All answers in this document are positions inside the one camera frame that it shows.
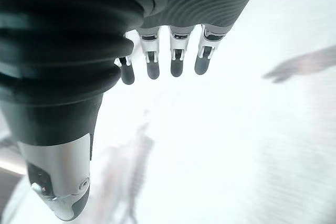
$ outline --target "screw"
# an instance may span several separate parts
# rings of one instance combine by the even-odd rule
[[[79,185],[79,190],[84,190],[88,186],[89,182],[89,178],[84,179],[83,182]]]

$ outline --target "white surface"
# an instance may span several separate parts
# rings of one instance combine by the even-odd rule
[[[158,80],[147,77],[136,50],[134,85],[119,82],[104,96],[93,157],[133,139],[151,112],[155,146],[139,223],[335,223],[336,68],[312,73],[318,62],[299,62],[302,75],[279,84],[263,78],[336,45],[335,17],[335,0],[251,0],[201,77],[199,26],[179,78],[170,75],[167,27]],[[44,223],[39,218],[26,223]]]

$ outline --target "gray fingertip pad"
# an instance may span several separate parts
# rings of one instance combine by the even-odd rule
[[[195,63],[195,72],[198,75],[205,74],[205,72],[208,70],[210,60],[207,57],[196,57],[196,63]]]
[[[158,62],[150,62],[147,63],[147,74],[149,78],[155,80],[160,75],[159,63]]]
[[[121,66],[121,80],[123,83],[127,85],[131,85],[134,83],[134,71],[132,65],[122,65]]]
[[[170,66],[170,73],[172,73],[172,76],[179,77],[183,72],[183,60],[172,60],[171,66]]]

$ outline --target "robotic hand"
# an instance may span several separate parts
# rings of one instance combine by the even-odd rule
[[[148,75],[159,74],[159,27],[171,31],[171,73],[183,71],[202,24],[195,71],[204,74],[249,0],[0,0],[0,99],[32,189],[62,220],[83,210],[103,93],[135,80],[125,32],[137,29]]]

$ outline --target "black fingertip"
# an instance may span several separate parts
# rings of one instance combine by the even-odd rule
[[[150,62],[147,63],[147,74],[149,78],[155,80],[160,75],[159,63],[158,62]]]
[[[122,65],[121,66],[121,80],[123,83],[127,85],[131,85],[134,83],[135,77],[134,77],[134,71],[132,65]]]
[[[196,63],[195,63],[195,72],[198,75],[203,75],[207,72],[209,67],[210,60],[207,57],[196,57]]]
[[[183,60],[172,60],[171,66],[170,66],[170,73],[172,73],[172,76],[179,77],[183,72]]]
[[[88,190],[86,191],[86,193],[83,195],[83,197],[81,197],[79,201],[75,202],[72,205],[72,210],[74,211],[73,218],[70,220],[63,220],[63,221],[72,221],[76,219],[83,212],[86,202],[88,201],[89,194],[90,194],[90,186]]]

